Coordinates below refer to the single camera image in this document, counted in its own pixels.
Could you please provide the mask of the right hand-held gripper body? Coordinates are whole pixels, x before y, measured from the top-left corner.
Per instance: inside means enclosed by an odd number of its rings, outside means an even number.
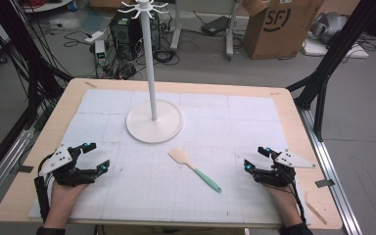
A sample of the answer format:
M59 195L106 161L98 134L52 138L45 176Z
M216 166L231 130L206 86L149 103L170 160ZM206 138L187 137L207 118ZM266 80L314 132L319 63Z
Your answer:
M256 182L274 187L285 187L295 180L295 168L315 168L315 164L288 149L277 152L279 156L273 160L271 170L258 169L253 175Z

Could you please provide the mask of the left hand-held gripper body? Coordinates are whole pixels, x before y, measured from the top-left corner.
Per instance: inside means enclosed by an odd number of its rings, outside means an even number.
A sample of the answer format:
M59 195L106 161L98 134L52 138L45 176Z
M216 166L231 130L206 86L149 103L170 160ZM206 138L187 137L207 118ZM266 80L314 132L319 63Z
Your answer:
M80 156L77 147L66 147L61 144L51 155L48 155L38 167L38 175L52 174L60 185L77 186L95 182L92 177L94 169L79 169L76 162Z

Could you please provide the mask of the person's right hand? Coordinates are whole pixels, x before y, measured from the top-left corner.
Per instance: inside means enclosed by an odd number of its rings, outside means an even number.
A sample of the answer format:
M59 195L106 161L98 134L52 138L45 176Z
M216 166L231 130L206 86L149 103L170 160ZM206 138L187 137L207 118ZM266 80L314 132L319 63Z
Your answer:
M280 212L291 213L297 211L295 196L289 187L267 186L266 189Z

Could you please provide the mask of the person's left hand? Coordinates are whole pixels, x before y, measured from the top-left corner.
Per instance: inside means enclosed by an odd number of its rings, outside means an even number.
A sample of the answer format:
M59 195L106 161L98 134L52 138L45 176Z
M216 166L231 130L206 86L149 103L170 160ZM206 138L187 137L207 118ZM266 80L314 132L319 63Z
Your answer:
M54 182L51 193L51 215L69 216L80 194L88 187L87 184L77 186L60 185Z

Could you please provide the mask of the white grid mat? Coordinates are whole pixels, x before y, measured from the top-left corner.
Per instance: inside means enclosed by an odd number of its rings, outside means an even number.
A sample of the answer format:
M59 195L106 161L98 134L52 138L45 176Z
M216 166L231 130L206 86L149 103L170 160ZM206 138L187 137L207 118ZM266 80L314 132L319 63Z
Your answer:
M163 93L183 114L181 131L161 144L134 139L128 111L148 99L140 91L85 92L63 142L97 148L79 157L80 168L109 160L111 166L80 196L72 218L137 222L276 225L280 218L267 190L245 172L244 160L268 168L258 147L287 149L271 98ZM190 167L167 153L181 148L191 163L222 189L214 191Z

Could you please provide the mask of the small device with green display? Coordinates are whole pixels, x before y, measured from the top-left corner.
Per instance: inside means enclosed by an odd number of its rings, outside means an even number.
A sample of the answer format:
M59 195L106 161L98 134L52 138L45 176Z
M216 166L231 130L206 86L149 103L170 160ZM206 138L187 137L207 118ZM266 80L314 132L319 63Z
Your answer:
M106 64L106 46L104 40L96 40L94 44L94 55L96 62L99 66L104 66Z

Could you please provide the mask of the white power strip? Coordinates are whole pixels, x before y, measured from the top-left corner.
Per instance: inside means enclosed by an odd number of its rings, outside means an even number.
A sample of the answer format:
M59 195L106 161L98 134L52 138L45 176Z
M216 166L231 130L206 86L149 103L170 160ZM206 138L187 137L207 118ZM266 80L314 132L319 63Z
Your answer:
M103 39L106 37L106 33L104 31L96 31L92 33L89 37L85 38L84 41L87 43L93 43L96 40Z

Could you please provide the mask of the white stand legs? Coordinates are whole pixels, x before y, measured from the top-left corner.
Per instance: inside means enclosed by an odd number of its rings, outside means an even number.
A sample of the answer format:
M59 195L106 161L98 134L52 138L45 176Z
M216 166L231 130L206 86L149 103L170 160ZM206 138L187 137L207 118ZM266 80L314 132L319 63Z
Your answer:
M233 29L239 10L241 0L175 0L174 19L175 29L170 44L171 50L178 48L182 24L180 23L180 13L182 11L194 11L207 14L221 14L230 17L228 28L225 30L226 58L228 61L233 56Z

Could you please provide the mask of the black computer tower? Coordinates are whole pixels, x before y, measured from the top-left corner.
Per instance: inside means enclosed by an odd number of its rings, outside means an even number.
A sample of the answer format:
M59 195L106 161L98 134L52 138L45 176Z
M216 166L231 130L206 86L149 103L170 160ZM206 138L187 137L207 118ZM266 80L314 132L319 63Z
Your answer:
M132 61L137 58L136 43L142 38L141 23L133 19L133 13L116 12L109 23L111 36L120 60Z

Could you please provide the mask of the brown cardboard box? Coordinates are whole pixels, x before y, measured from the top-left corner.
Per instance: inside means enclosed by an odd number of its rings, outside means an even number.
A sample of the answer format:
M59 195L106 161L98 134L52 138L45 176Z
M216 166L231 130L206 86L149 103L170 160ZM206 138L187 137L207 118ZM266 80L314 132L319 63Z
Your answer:
M242 0L243 46L252 60L295 57L324 0Z

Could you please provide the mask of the white flat board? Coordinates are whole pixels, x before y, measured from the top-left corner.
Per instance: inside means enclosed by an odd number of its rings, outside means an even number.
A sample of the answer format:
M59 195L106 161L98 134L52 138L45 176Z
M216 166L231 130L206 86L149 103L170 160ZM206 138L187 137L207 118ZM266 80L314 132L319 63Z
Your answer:
M302 44L302 53L307 56L322 57L328 52L327 45L314 39L307 38ZM366 59L368 53L355 43L346 55L346 58Z

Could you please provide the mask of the black power adapter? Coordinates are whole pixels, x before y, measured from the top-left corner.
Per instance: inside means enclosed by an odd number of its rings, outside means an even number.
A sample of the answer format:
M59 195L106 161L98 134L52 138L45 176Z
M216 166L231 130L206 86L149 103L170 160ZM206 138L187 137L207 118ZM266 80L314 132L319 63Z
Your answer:
M225 16L221 16L209 23L201 26L201 31L206 35L217 35L218 33L224 32L229 27L230 19Z

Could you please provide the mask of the grey round appliance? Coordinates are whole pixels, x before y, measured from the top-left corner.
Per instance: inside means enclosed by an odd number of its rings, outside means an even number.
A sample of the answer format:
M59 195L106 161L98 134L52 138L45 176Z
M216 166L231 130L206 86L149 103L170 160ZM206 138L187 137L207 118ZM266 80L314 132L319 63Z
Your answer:
M348 21L348 17L337 12L321 12L313 21L309 31L324 44L339 33Z

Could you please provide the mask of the aluminium rail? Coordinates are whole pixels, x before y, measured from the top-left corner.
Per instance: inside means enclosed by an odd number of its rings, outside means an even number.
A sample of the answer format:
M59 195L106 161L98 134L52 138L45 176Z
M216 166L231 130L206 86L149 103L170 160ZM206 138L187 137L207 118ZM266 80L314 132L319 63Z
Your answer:
M331 192L347 235L363 235L326 145L317 138L313 130L314 117L310 111L298 109L298 113L301 116L324 178L328 181L326 187Z
M3 159L0 161L0 187L5 182L11 169L23 155L27 145L34 136L33 128L23 129L18 135L9 141L9 148L3 151Z

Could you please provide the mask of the black metal frame stand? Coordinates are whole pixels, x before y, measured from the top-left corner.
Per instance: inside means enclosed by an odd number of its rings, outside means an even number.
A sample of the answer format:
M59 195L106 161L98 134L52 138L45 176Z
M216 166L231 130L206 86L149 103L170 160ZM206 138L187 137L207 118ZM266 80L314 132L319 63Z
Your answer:
M329 79L375 17L376 0L360 0L314 72L286 87L290 92L303 89L301 94L294 99L295 105L302 110L308 111L313 100L316 100L312 130L320 142L323 141L322 122Z
M44 59L27 31L22 11L17 8L14 0L0 0L0 25L19 53L15 54L0 35L0 45L10 56L18 76L27 82L27 108L24 116L26 126L31 127L38 118L39 105L44 100L56 101L63 94L64 88L57 77L70 82L72 76Z

